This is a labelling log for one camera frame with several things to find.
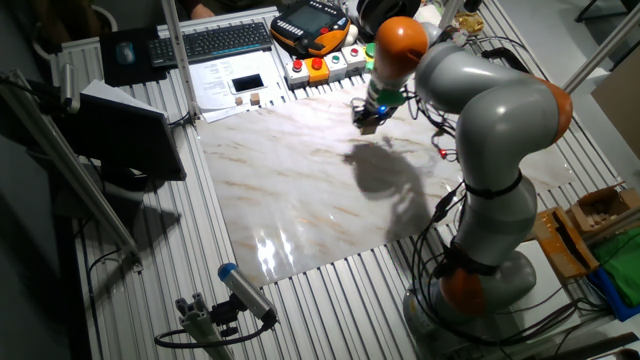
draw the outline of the keyboard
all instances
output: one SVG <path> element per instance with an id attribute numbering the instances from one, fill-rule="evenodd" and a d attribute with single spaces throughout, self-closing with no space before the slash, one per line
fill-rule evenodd
<path id="1" fill-rule="evenodd" d="M 203 62 L 250 51 L 270 49 L 272 40 L 263 23 L 242 24 L 182 35 L 189 63 Z M 169 38 L 147 42 L 151 67 L 175 66 Z"/>

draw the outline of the metal pole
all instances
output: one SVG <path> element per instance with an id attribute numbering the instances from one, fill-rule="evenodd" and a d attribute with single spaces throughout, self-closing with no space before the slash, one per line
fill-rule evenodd
<path id="1" fill-rule="evenodd" d="M 440 29 L 444 29 L 447 26 L 451 25 L 453 18 L 458 13 L 458 10 L 462 6 L 464 0 L 449 0 L 447 5 L 444 7 L 444 12 L 442 13 L 442 18 L 440 19 L 440 23 L 438 27 Z"/>
<path id="2" fill-rule="evenodd" d="M 580 84 L 591 74 L 591 72 L 604 60 L 605 57 L 609 56 L 613 50 L 620 45 L 622 40 L 624 40 L 629 32 L 638 25 L 640 22 L 640 6 L 636 6 L 633 11 L 622 21 L 622 24 L 618 26 L 609 37 L 600 45 L 598 50 L 593 56 L 587 60 L 582 66 L 578 69 L 569 78 L 569 80 L 562 87 L 564 91 L 571 94 L 574 92 Z"/>
<path id="3" fill-rule="evenodd" d="M 184 94 L 187 97 L 189 115 L 192 116 L 193 120 L 196 120 L 201 116 L 200 107 L 196 102 L 196 92 L 193 89 L 193 82 L 191 81 L 189 60 L 187 59 L 187 52 L 184 49 L 182 31 L 180 31 L 180 20 L 178 20 L 178 13 L 176 12 L 176 3 L 174 0 L 161 1 L 162 9 L 164 10 L 164 17 L 167 20 L 167 28 L 169 29 L 171 45 L 173 45 L 173 53 L 176 54 L 178 71 L 180 72 L 180 78 L 182 79 L 182 88 L 184 89 Z"/>
<path id="4" fill-rule="evenodd" d="M 19 72 L 12 73 L 9 78 L 11 81 L 29 87 Z M 6 99 L 9 106 L 16 112 L 47 155 L 51 157 L 53 163 L 93 212 L 100 224 L 107 229 L 125 252 L 138 257 L 140 253 L 131 234 L 100 193 L 89 174 L 80 166 L 71 146 L 53 120 L 40 112 L 33 96 L 9 85 L 0 86 L 0 96 Z"/>

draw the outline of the marble surface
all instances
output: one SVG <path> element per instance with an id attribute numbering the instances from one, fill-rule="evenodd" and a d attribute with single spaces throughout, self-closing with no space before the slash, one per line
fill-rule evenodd
<path id="1" fill-rule="evenodd" d="M 417 234 L 461 181 L 458 164 L 431 145 L 433 127 L 412 120 L 406 106 L 375 135 L 360 136 L 349 102 L 365 92 L 198 125 L 236 261 L 256 285 Z M 521 168 L 539 192 L 575 180 L 555 146 Z"/>

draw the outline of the smartphone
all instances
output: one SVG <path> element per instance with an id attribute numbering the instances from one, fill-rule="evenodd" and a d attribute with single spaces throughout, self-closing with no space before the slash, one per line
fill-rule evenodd
<path id="1" fill-rule="evenodd" d="M 229 88 L 232 94 L 239 94 L 246 91 L 258 90 L 264 88 L 262 77 L 260 74 L 244 76 L 229 81 Z"/>

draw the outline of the aluminum profile table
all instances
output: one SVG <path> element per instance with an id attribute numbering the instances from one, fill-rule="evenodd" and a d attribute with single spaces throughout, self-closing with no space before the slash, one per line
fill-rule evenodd
<path id="1" fill-rule="evenodd" d="M 191 33 L 246 22 L 264 22 L 269 26 L 277 16 L 274 7 L 218 16 L 185 23 Z M 506 36 L 522 42 L 502 8 L 495 0 L 484 2 L 480 14 L 485 20 L 484 35 Z M 161 37 L 168 36 L 159 27 Z M 505 46 L 512 49 L 532 73 L 544 78 L 533 56 L 508 41 L 487 41 L 472 46 L 475 51 Z M 291 57 L 274 46 L 271 55 L 280 75 Z M 76 67 L 79 86 L 103 79 L 100 45 L 97 38 L 68 43 L 52 56 L 52 73 L 65 63 Z M 368 80 L 355 77 L 317 88 L 289 91 L 268 106 L 308 96 L 361 85 Z M 169 121 L 187 112 L 179 75 L 171 71 L 166 80 L 122 87 L 138 100 L 165 110 Z M 174 300 L 201 292 L 209 305 L 228 299 L 229 292 L 217 279 L 222 263 L 234 262 L 223 214 L 194 127 L 173 130 L 187 172 L 184 182 L 154 186 L 144 196 L 133 226 L 143 270 L 135 271 L 121 255 L 98 264 L 91 273 L 80 271 L 85 310 L 94 359 L 206 359 L 202 350 L 169 350 L 156 347 L 153 337 L 180 328 Z M 563 157 L 578 180 L 539 194 L 540 209 L 569 207 L 587 192 L 620 181 L 591 136 L 574 118 L 565 136 L 558 142 Z M 444 238 L 455 229 L 440 228 Z M 402 298 L 410 283 L 408 259 L 412 240 L 392 244 L 350 256 L 346 259 L 280 280 L 263 288 L 278 309 L 281 324 L 259 338 L 231 346 L 236 359 L 415 359 L 416 344 L 402 316 Z M 78 266 L 84 270 L 100 255 L 115 249 L 113 241 L 99 224 L 89 224 L 76 240 Z M 90 301 L 88 280 L 95 295 Z M 571 298 L 585 296 L 598 301 L 584 283 L 566 288 Z M 583 321 L 591 320 L 580 314 Z M 605 317 L 590 321 L 579 331 L 588 331 L 611 321 Z M 241 314 L 241 334 L 252 333 L 258 324 L 250 314 Z M 523 358 L 557 343 L 562 334 L 534 344 L 507 348 L 514 358 Z M 181 335 L 177 341 L 189 341 Z M 452 353 L 453 358 L 501 358 L 496 349 L 466 346 Z"/>

